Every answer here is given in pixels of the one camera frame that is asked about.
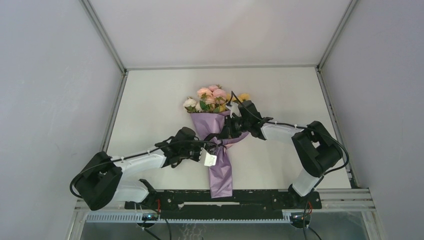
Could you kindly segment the yellow fake flower stem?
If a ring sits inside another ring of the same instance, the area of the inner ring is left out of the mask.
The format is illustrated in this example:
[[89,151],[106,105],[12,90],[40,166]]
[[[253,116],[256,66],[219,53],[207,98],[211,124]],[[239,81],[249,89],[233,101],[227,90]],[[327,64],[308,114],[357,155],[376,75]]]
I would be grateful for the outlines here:
[[250,95],[248,93],[242,93],[238,97],[227,93],[225,98],[222,96],[217,98],[216,108],[218,113],[231,111],[232,109],[235,109],[236,105],[248,100],[250,100]]

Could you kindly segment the white fake flower stem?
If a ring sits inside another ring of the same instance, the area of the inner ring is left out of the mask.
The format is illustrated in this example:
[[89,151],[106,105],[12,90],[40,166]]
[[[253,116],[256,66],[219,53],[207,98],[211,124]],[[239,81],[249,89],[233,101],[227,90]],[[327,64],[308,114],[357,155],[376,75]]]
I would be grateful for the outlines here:
[[202,112],[202,108],[200,106],[200,103],[198,101],[196,101],[195,99],[188,97],[183,105],[184,109],[189,113],[189,114],[193,114],[193,113],[201,113]]

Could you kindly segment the pink fake flower stem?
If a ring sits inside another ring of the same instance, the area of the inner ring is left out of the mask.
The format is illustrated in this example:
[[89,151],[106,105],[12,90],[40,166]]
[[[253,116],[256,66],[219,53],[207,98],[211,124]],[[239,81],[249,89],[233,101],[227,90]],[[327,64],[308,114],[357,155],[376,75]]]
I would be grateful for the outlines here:
[[227,111],[226,104],[230,100],[230,94],[220,85],[202,87],[197,91],[198,101],[195,106],[197,113],[223,113]]

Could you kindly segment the pink wrapping paper sheet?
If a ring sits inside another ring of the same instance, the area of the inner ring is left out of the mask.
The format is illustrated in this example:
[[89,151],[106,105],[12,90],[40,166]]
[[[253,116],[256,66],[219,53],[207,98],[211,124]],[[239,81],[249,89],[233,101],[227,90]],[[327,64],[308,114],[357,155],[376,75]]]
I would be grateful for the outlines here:
[[[225,117],[230,114],[230,111],[220,113],[191,113],[190,117],[198,136],[205,140],[209,134],[219,134],[225,123]],[[233,196],[233,176],[232,165],[228,154],[229,148],[239,143],[249,135],[248,132],[243,132],[236,138],[212,138],[211,141],[217,143],[219,148],[216,152],[215,165],[208,169],[210,197],[226,198]]]

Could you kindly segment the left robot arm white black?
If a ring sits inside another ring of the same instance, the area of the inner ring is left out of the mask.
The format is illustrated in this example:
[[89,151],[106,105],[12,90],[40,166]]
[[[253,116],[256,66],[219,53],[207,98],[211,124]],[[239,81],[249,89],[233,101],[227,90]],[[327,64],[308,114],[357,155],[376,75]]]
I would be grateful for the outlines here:
[[70,181],[69,190],[92,211],[114,202],[136,202],[149,209],[156,203],[156,194],[144,181],[132,181],[132,176],[169,166],[174,168],[183,160],[199,162],[207,144],[191,128],[183,127],[151,150],[116,157],[100,151]]

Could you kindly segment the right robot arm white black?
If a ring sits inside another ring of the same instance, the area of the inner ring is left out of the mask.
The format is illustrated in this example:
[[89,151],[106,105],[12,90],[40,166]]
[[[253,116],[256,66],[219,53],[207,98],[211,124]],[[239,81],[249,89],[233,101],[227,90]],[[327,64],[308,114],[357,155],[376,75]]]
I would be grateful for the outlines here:
[[250,133],[252,137],[264,141],[294,146],[303,167],[289,187],[289,203],[295,208],[302,208],[308,203],[309,194],[325,175],[336,170],[336,163],[347,155],[346,149],[319,121],[306,126],[275,122],[271,117],[261,116],[250,100],[226,103],[225,107],[230,114],[224,118],[219,139],[235,139],[243,133]]

